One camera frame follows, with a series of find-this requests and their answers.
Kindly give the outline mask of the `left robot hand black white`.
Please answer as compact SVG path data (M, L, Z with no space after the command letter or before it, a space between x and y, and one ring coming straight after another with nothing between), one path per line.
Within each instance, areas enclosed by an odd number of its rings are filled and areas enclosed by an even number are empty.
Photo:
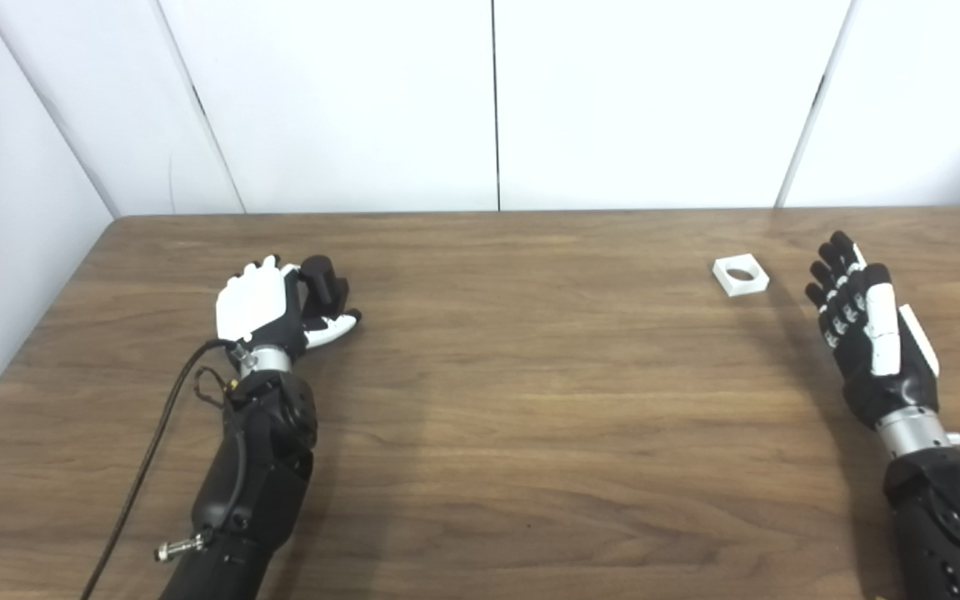
M248 263L218 293L217 337L247 350L277 347L291 358L327 346L351 332L362 313L347 308L349 282L331 258L308 256L279 265L278 256Z

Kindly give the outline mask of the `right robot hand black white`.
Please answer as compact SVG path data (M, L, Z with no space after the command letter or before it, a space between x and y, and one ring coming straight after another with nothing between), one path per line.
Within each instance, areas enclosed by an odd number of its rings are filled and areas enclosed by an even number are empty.
M805 296L843 379L842 395L861 423L876 427L897 411L938 412L938 358L907 304L899 304L882 262L836 231L817 250Z

